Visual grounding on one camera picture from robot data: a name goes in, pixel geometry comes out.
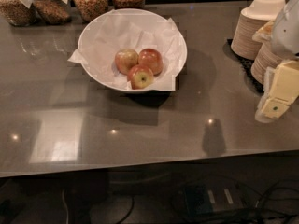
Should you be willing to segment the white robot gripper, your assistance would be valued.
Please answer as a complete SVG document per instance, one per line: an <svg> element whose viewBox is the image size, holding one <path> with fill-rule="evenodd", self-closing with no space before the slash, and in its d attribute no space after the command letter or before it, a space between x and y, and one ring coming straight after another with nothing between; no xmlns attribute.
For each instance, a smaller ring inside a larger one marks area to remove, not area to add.
<svg viewBox="0 0 299 224"><path fill-rule="evenodd" d="M283 59L299 59L299 0L289 0L278 13L272 28L271 50ZM255 119L261 123L279 119L298 97L298 61L284 61L276 68L267 67Z"/></svg>

